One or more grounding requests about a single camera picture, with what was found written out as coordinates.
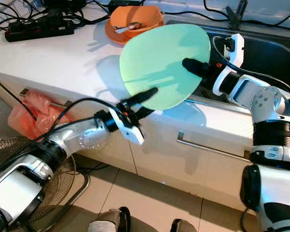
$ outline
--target pink plastic bag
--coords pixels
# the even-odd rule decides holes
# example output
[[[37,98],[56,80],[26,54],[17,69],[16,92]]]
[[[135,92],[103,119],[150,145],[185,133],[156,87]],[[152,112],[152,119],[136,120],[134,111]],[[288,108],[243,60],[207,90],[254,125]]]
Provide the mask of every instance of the pink plastic bag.
[[[21,104],[17,104],[8,118],[9,126],[29,139],[35,139],[48,132],[63,111],[62,108],[51,105],[51,102],[51,99],[42,93],[33,90],[27,91],[23,103],[33,112],[37,120],[35,121]],[[72,120],[72,117],[66,114],[58,124],[68,123]]]

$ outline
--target faucet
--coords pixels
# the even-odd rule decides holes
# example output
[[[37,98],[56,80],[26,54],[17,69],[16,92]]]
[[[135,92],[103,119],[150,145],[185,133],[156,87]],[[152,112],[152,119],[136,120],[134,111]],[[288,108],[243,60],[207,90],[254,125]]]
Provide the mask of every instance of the faucet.
[[[230,19],[229,28],[239,29],[242,17],[247,7],[248,0],[240,0],[237,10],[234,13],[233,10],[227,6],[226,10]]]

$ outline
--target orange bowl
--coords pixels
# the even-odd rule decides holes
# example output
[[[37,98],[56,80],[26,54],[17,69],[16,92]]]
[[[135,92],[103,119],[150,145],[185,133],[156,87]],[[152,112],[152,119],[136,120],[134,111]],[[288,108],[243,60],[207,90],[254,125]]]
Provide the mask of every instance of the orange bowl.
[[[130,38],[164,24],[157,6],[119,6],[110,17],[112,27],[127,27],[132,22],[141,23],[141,28],[124,32]]]

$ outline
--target green plastic plate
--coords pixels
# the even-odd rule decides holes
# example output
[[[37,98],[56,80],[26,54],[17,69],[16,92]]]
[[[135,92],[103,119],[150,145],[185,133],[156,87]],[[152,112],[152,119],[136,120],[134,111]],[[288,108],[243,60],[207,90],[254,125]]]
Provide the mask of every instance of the green plastic plate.
[[[144,32],[131,39],[120,56],[120,72],[131,95],[158,87],[159,92],[142,105],[165,110],[184,101],[201,78],[182,66],[184,58],[208,62],[210,41],[200,27],[174,24]]]

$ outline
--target sink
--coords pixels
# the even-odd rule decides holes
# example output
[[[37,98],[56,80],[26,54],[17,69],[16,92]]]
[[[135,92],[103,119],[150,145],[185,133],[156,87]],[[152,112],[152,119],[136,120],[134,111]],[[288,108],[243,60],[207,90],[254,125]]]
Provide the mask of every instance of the sink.
[[[166,24],[182,23],[186,22],[170,20]],[[207,32],[211,43],[214,36],[230,37],[233,34],[240,33],[245,40],[244,63],[241,68],[272,75],[290,85],[290,38],[200,24],[194,25],[200,26]],[[218,43],[217,48],[223,53],[222,44]],[[219,55],[217,55],[214,49],[211,49],[210,60],[220,60]],[[217,104],[217,101],[230,104],[225,96],[216,96],[211,90],[204,88],[202,85],[196,88],[188,101],[191,99],[199,99],[198,102],[207,102],[206,104],[215,105],[216,107],[230,108],[227,104]],[[238,108],[240,109],[240,107],[236,106],[234,110],[238,111]]]

